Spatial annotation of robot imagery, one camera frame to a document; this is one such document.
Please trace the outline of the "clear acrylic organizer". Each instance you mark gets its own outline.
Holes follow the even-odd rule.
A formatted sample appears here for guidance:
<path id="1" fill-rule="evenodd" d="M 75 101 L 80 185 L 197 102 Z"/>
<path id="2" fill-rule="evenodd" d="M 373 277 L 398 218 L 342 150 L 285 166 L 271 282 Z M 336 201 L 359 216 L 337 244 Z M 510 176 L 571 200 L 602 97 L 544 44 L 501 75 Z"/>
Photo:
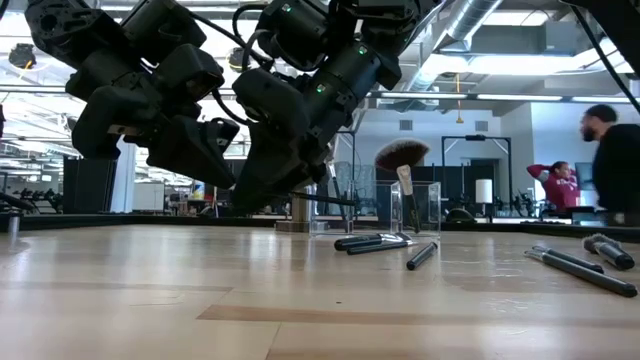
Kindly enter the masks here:
<path id="1" fill-rule="evenodd" d="M 440 184 L 415 181 L 413 189 L 421 218 L 421 232 L 418 234 L 410 224 L 408 208 L 397 180 L 364 185 L 354 182 L 352 200 L 356 205 L 348 226 L 345 226 L 337 204 L 316 202 L 310 233 L 314 236 L 350 236 L 403 232 L 415 237 L 438 237 L 442 218 Z M 335 197 L 331 181 L 327 185 L 310 186 L 308 193 Z"/>

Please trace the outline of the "black ceiling device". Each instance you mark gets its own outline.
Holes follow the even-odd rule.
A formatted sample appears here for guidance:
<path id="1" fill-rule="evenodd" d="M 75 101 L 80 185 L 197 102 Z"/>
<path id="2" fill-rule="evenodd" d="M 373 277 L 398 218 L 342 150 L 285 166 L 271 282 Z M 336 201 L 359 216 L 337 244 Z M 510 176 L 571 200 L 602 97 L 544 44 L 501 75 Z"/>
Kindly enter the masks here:
<path id="1" fill-rule="evenodd" d="M 34 45 L 28 43 L 17 43 L 8 56 L 9 63 L 16 68 L 31 69 L 36 64 Z"/>
<path id="2" fill-rule="evenodd" d="M 245 70 L 248 70 L 251 65 L 251 57 L 249 55 L 244 55 L 244 49 L 240 47 L 235 47 L 231 50 L 231 52 L 227 56 L 227 62 L 229 68 L 236 72 L 242 73 Z"/>

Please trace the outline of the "wall screen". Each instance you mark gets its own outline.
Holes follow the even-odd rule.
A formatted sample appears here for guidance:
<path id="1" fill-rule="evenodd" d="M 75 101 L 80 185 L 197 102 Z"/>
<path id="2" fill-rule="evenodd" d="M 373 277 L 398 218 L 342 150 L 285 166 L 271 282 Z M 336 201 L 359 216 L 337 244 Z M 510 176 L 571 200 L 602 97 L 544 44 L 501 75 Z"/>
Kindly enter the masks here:
<path id="1" fill-rule="evenodd" d="M 578 186 L 582 191 L 594 191 L 593 170 L 590 162 L 576 162 L 575 172 Z"/>

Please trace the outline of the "black table frame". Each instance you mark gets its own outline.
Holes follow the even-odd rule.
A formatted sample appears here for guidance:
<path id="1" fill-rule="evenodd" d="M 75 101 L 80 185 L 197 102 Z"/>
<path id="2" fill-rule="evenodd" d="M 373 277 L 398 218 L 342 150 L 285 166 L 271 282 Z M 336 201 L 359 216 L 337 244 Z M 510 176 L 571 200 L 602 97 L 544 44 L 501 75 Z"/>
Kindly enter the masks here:
<path id="1" fill-rule="evenodd" d="M 275 219 L 255 218 L 202 218 L 152 215 L 80 214 L 80 215 L 30 215 L 20 217 L 20 230 L 49 230 L 121 225 L 176 225 L 274 228 Z M 492 232 L 524 233 L 568 238 L 583 238 L 602 233 L 616 241 L 640 244 L 640 228 L 637 227 L 589 227 L 554 223 L 448 223 L 440 225 L 444 232 Z"/>

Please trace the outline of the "black stand frame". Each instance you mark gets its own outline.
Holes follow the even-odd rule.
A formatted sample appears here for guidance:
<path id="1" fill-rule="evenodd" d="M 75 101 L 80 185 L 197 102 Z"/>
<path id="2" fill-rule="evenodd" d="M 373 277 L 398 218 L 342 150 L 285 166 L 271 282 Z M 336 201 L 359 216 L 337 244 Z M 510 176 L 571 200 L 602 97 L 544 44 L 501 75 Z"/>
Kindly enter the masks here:
<path id="1" fill-rule="evenodd" d="M 508 203 L 511 211 L 514 210 L 514 205 L 512 201 L 513 193 L 513 162 L 512 162 L 512 142 L 511 137 L 498 137 L 498 136 L 486 136 L 482 134 L 471 134 L 471 135 L 449 135 L 449 136 L 441 136 L 440 138 L 440 149 L 441 149 L 441 169 L 442 169 L 442 181 L 446 181 L 446 154 L 447 152 L 453 148 L 452 146 L 447 148 L 446 141 L 448 139 L 464 140 L 464 141 L 475 141 L 475 142 L 483 142 L 491 140 L 496 146 L 501 148 L 503 152 L 507 155 L 507 163 L 508 163 L 508 187 L 509 187 L 509 195 L 508 195 Z M 506 143 L 506 148 L 504 148 L 499 142 L 504 141 Z"/>

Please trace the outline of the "black panel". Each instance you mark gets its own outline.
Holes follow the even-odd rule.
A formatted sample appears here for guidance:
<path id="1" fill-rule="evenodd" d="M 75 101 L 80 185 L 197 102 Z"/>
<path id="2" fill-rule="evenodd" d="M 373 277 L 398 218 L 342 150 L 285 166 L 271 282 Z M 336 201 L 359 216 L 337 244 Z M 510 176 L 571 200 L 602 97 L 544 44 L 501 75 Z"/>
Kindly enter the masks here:
<path id="1" fill-rule="evenodd" d="M 109 212 L 117 162 L 65 158 L 63 165 L 63 213 Z"/>

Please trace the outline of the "silver slanted ventilation duct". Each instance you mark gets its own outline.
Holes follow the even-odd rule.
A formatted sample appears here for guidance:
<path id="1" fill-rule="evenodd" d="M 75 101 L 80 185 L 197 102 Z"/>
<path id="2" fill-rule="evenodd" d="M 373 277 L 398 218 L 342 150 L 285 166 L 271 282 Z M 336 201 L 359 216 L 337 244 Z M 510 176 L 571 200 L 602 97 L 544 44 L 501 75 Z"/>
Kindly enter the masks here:
<path id="1" fill-rule="evenodd" d="M 429 89 L 445 69 L 439 53 L 454 54 L 470 51 L 473 35 L 503 0 L 443 0 L 425 20 L 419 36 L 418 69 L 404 86 L 405 91 L 423 92 Z"/>

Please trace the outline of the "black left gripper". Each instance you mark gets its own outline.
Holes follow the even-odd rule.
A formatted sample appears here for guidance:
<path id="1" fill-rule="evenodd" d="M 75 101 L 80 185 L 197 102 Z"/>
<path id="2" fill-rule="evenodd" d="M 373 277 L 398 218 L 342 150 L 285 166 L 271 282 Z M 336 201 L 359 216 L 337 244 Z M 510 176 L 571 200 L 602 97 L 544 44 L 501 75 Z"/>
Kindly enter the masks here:
<path id="1" fill-rule="evenodd" d="M 164 59 L 103 48 L 83 60 L 65 85 L 87 102 L 72 130 L 73 147 L 87 159 L 116 160 L 123 140 L 148 148 L 148 165 L 229 189 L 235 176 L 223 155 L 240 127 L 224 118 L 172 118 L 166 125 L 166 99 L 154 75 Z"/>

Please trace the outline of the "fluffy grey-head makeup brush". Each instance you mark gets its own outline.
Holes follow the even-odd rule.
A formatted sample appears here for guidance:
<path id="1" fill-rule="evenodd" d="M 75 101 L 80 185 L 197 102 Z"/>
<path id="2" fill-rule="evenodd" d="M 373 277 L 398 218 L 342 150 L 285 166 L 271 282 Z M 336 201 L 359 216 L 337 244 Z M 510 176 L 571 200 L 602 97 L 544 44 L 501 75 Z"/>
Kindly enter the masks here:
<path id="1" fill-rule="evenodd" d="M 582 239 L 585 250 L 597 254 L 618 270 L 626 271 L 635 267 L 634 258 L 624 251 L 619 242 L 604 234 L 593 234 Z"/>

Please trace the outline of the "fan makeup brush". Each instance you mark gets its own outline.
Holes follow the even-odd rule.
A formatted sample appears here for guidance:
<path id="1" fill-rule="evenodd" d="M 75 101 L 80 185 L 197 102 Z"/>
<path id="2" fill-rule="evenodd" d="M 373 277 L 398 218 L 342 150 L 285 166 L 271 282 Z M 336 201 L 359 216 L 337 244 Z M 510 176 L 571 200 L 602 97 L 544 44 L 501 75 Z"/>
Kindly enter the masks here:
<path id="1" fill-rule="evenodd" d="M 426 143 L 415 139 L 399 139 L 383 147 L 375 157 L 377 168 L 394 172 L 407 205 L 410 224 L 416 234 L 421 232 L 421 218 L 414 195 L 411 170 L 429 152 Z"/>

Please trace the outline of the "black eyeliner pen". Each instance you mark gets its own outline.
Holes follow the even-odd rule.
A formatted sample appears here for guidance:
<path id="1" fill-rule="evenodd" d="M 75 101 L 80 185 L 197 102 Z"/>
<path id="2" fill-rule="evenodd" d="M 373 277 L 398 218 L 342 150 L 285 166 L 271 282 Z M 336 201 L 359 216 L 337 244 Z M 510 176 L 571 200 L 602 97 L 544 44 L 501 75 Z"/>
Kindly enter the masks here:
<path id="1" fill-rule="evenodd" d="M 416 270 L 425 261 L 430 259 L 437 252 L 438 248 L 439 246 L 436 242 L 430 242 L 406 262 L 406 268 L 410 271 Z"/>

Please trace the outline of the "standing person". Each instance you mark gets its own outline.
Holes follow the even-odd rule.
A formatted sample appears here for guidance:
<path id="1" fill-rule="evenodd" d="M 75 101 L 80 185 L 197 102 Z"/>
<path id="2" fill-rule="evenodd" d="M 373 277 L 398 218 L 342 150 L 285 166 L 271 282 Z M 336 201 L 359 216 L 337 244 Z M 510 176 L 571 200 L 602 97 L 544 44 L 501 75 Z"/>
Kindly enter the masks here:
<path id="1" fill-rule="evenodd" d="M 592 182 L 609 226 L 640 227 L 640 125 L 619 123 L 609 105 L 588 108 L 581 119 L 585 142 L 598 142 Z"/>

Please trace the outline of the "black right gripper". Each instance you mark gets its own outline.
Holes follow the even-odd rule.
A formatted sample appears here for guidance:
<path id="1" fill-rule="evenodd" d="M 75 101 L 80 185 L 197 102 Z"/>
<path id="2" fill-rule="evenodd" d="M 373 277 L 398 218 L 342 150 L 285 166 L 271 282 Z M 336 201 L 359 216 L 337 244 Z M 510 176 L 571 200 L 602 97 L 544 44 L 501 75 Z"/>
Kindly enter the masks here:
<path id="1" fill-rule="evenodd" d="M 237 101 L 256 123 L 251 149 L 231 194 L 232 209 L 253 213 L 275 198 L 327 178 L 328 73 L 320 69 L 293 81 L 262 69 L 233 84 Z"/>

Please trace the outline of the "seated person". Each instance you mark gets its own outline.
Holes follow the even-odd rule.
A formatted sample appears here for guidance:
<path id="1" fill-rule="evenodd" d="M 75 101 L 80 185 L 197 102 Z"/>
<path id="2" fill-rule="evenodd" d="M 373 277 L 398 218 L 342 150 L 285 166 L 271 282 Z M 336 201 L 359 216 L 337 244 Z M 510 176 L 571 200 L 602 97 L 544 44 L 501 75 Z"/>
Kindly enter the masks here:
<path id="1" fill-rule="evenodd" d="M 558 212 L 580 205 L 580 188 L 576 172 L 567 162 L 557 161 L 552 165 L 533 164 L 526 168 L 531 177 L 538 180 L 545 191 L 546 200 Z"/>

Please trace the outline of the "long light bar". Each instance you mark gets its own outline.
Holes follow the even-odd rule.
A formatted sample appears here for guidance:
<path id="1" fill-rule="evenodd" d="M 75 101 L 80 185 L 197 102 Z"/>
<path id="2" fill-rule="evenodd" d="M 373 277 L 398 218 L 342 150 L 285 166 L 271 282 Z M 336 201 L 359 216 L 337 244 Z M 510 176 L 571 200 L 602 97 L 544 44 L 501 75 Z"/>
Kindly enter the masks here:
<path id="1" fill-rule="evenodd" d="M 11 85 L 0 84 L 2 93 L 65 94 L 63 86 Z M 468 100 L 468 101 L 524 101 L 524 102 L 565 102 L 565 103 L 605 103 L 630 104 L 628 97 L 622 96 L 568 96 L 529 94 L 489 94 L 457 92 L 401 92 L 370 91 L 366 98 L 393 100 Z"/>

